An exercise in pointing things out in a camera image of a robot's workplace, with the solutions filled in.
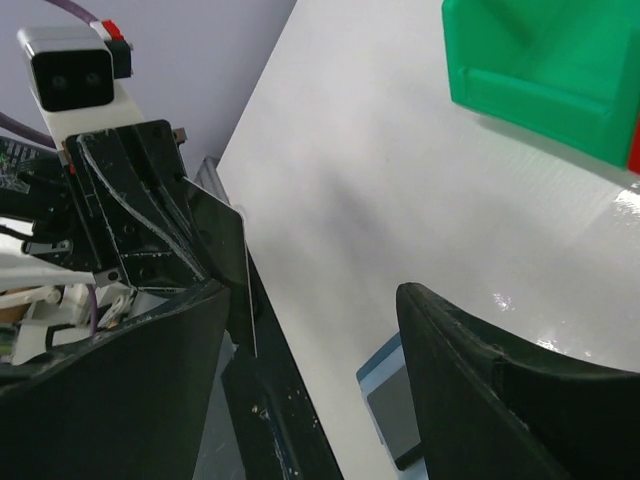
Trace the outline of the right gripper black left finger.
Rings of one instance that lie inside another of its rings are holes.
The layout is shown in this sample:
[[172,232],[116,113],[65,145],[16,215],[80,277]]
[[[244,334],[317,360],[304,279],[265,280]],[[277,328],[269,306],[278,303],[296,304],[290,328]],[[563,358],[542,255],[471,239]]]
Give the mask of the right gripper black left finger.
[[93,337],[1,368],[5,479],[189,479],[230,292],[202,283]]

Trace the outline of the blue leather card holder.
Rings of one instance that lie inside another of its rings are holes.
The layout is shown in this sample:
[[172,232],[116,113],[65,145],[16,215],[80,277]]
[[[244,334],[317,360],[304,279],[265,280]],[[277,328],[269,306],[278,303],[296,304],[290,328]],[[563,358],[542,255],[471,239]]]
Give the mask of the blue leather card holder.
[[427,469],[399,334],[357,371],[356,378],[380,443],[399,479],[426,479]]

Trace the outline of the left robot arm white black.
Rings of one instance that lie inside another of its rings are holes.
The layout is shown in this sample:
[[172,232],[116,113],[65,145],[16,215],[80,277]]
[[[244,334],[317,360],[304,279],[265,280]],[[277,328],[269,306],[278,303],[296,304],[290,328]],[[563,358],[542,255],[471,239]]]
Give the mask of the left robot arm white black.
[[78,134],[60,154],[1,141],[1,317],[15,364],[117,325],[140,293],[171,297],[206,278],[189,210],[185,132],[152,121]]

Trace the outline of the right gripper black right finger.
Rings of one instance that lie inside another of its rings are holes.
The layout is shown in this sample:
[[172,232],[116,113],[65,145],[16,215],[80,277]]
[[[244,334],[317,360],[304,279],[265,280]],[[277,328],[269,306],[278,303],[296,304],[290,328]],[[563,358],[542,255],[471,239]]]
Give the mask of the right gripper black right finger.
[[396,312],[432,479],[635,479],[639,377],[546,349],[418,283]]

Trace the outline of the dark grey credit card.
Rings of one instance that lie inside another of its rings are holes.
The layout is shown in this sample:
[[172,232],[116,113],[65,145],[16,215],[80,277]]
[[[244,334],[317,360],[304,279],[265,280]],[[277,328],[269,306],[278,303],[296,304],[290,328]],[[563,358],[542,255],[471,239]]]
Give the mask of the dark grey credit card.
[[185,194],[198,255],[211,277],[231,293],[226,329],[236,345],[255,356],[254,302],[242,216],[191,180],[185,181]]

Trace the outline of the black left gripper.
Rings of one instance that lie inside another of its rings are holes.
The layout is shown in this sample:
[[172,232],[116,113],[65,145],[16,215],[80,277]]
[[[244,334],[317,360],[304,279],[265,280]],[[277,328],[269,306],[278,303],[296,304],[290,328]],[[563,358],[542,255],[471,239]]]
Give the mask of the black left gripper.
[[68,164],[49,150],[1,138],[3,226],[23,253],[137,290],[184,290],[205,277],[179,146],[166,120],[70,136]]

